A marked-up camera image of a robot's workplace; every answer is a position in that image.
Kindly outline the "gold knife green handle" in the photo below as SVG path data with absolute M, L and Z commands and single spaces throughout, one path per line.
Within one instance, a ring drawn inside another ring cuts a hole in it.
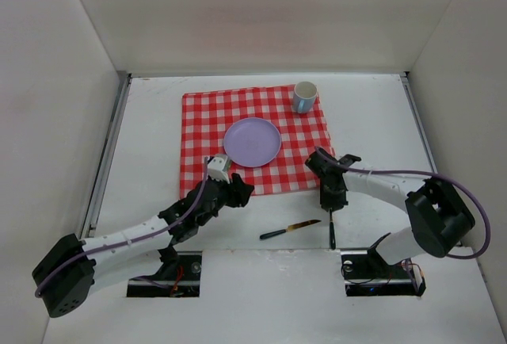
M 267 232 L 267 233 L 261 234 L 259 236 L 259 239 L 260 240 L 271 239 L 271 238 L 277 237 L 279 235 L 283 235 L 285 233 L 289 233 L 291 231 L 294 231 L 294 230 L 297 230 L 297 229 L 300 229 L 300 228 L 303 228 L 303 227 L 308 227 L 308 226 L 311 226 L 311 225 L 314 225 L 314 224 L 319 224 L 320 222 L 321 222 L 321 220 L 307 220 L 307 221 L 303 221 L 303 222 L 300 222 L 300 223 L 297 223 L 297 224 L 292 224 L 292 225 L 287 226 L 284 229 L 280 229 L 280 230 L 271 231 L 271 232 Z

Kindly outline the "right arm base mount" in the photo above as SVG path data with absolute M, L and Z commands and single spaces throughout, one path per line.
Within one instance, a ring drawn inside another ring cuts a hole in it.
M 426 291 L 425 275 L 411 258 L 388 265 L 372 248 L 347 249 L 340 254 L 348 297 L 422 297 Z

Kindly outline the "light blue mug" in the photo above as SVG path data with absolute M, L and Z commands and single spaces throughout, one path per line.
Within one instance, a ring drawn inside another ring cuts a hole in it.
M 292 108 L 298 114 L 308 113 L 318 96 L 318 90 L 313 82 L 299 82 L 294 86 Z

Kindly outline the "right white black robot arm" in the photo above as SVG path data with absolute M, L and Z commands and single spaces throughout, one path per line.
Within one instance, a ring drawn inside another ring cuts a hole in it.
M 429 254 L 444 258 L 475 226 L 475 218 L 451 181 L 416 170 L 375 170 L 361 158 L 333 158 L 318 148 L 305 165 L 316 175 L 321 208 L 335 212 L 347 204 L 347 193 L 362 193 L 407 214 L 409 226 L 387 233 L 368 248 L 374 265 L 393 266 Z

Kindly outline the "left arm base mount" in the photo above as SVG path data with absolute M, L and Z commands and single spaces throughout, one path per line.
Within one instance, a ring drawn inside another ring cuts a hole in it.
M 197 298 L 200 296 L 201 251 L 167 250 L 164 262 L 153 275 L 128 282 L 127 298 Z

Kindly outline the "gold fork green handle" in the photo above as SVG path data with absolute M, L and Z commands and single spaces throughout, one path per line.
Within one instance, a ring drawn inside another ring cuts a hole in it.
M 335 228 L 334 228 L 334 216 L 333 216 L 333 210 L 329 210 L 329 245 L 331 250 L 335 250 L 337 247 L 336 244 L 336 234 L 335 234 Z

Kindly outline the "red white checkered cloth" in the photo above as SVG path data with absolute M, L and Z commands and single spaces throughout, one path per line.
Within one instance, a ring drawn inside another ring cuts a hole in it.
M 202 178 L 204 158 L 217 154 L 256 196 L 315 188 L 305 161 L 315 147 L 333 151 L 330 134 L 320 102 L 297 113 L 293 94 L 292 85 L 184 94 L 180 194 Z

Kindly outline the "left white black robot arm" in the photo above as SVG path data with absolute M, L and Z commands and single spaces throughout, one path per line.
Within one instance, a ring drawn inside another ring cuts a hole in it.
M 32 271 L 35 295 L 50 317 L 59 318 L 99 289 L 166 275 L 176 266 L 177 244 L 194 237 L 222 208 L 246 207 L 253 192 L 239 174 L 229 181 L 206 177 L 185 198 L 134 227 L 88 239 L 65 235 Z

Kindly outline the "lilac plastic plate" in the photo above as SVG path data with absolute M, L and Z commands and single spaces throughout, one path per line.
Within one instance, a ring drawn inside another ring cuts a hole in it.
M 233 123 L 223 138 L 223 148 L 233 163 L 246 168 L 272 162 L 281 148 L 281 134 L 270 121 L 249 117 Z

